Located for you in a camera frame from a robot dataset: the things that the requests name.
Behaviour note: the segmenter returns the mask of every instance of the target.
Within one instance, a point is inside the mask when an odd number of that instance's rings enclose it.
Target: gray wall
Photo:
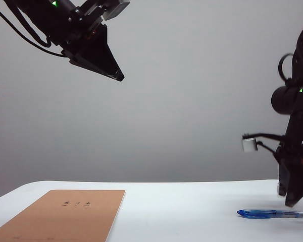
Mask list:
[[[132,0],[106,24],[122,83],[33,48],[0,19],[0,196],[37,180],[277,178],[273,157],[243,153],[240,137],[285,132],[270,98],[303,1]]]

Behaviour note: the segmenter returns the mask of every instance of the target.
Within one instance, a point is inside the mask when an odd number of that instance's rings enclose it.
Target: white table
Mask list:
[[[303,219],[246,219],[239,209],[302,210],[277,195],[277,180],[212,183],[38,181],[0,197],[0,226],[53,189],[126,190],[108,242],[301,241]]]

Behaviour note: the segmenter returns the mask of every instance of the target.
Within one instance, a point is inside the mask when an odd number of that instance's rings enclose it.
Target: cardboard sheet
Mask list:
[[[49,191],[0,228],[0,242],[105,242],[124,193]]]

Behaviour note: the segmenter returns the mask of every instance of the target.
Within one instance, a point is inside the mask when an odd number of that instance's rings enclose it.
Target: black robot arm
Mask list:
[[[286,78],[282,71],[283,61],[288,56],[292,56],[292,78]],[[278,70],[285,86],[273,93],[272,106],[278,113],[290,115],[290,119],[273,155],[279,164],[278,193],[286,195],[285,205],[292,207],[303,197],[303,30],[294,54],[283,56]],[[255,137],[243,136],[245,151],[257,149]],[[265,137],[272,139],[278,136]]]
[[[80,7],[73,5],[69,0],[4,1],[40,45],[50,47],[53,43],[61,46],[63,51],[62,54],[56,54],[32,43],[0,13],[0,16],[27,42],[47,53],[68,57],[70,63],[76,66],[118,81],[124,79],[108,47],[107,26],[102,21],[117,16],[130,0],[87,0]],[[46,42],[40,39],[21,11],[46,35]]]

